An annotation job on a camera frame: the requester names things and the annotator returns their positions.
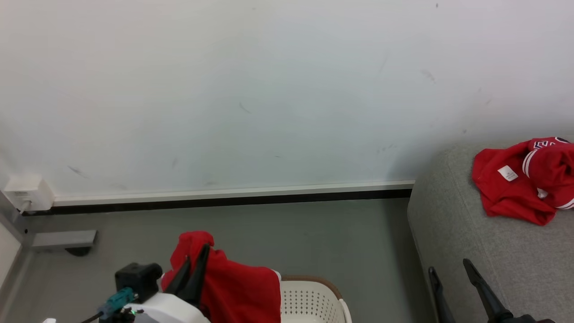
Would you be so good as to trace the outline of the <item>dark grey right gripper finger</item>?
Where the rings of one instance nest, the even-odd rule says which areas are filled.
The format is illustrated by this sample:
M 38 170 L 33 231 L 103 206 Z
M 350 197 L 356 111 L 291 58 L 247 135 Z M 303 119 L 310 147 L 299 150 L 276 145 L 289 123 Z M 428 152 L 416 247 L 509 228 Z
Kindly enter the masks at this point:
M 479 294 L 488 317 L 488 323 L 504 323 L 508 319 L 513 319 L 514 315 L 502 304 L 471 260 L 463 259 L 463 266 L 471 284 Z
M 455 323 L 451 309 L 444 297 L 444 287 L 433 266 L 428 268 L 428 276 L 439 323 Z

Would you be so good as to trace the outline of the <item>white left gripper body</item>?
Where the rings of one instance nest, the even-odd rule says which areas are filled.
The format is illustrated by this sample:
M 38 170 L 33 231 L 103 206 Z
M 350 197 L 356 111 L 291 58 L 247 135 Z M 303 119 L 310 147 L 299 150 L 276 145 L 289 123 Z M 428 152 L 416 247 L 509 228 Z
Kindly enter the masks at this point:
M 156 293 L 144 303 L 123 307 L 135 315 L 134 323 L 209 323 L 200 310 L 200 297 L 188 293 Z

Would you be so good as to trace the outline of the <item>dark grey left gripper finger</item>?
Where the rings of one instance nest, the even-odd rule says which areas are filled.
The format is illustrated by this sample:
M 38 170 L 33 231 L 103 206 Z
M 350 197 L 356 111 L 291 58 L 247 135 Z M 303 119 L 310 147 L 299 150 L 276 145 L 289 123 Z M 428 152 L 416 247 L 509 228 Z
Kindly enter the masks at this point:
M 192 306 L 200 306 L 201 304 L 210 250 L 210 245 L 204 244 L 196 258 L 195 266 L 192 266 L 191 260 L 186 257 L 184 266 L 181 268 L 184 270 L 184 278 L 186 279 L 184 286 L 178 292 L 178 297 Z
M 164 289 L 164 293 L 178 295 L 187 285 L 190 276 L 192 262 L 189 257 L 185 257 L 183 265 L 180 266 L 177 273 L 174 275 L 170 284 Z

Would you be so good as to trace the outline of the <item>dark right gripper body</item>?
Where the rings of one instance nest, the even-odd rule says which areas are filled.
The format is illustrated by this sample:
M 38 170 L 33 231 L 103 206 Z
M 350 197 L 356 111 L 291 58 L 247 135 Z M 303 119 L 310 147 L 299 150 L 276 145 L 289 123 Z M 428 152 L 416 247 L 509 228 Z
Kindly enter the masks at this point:
M 531 315 L 522 315 L 520 317 L 501 317 L 493 321 L 494 323 L 555 323 L 551 319 L 536 320 Z

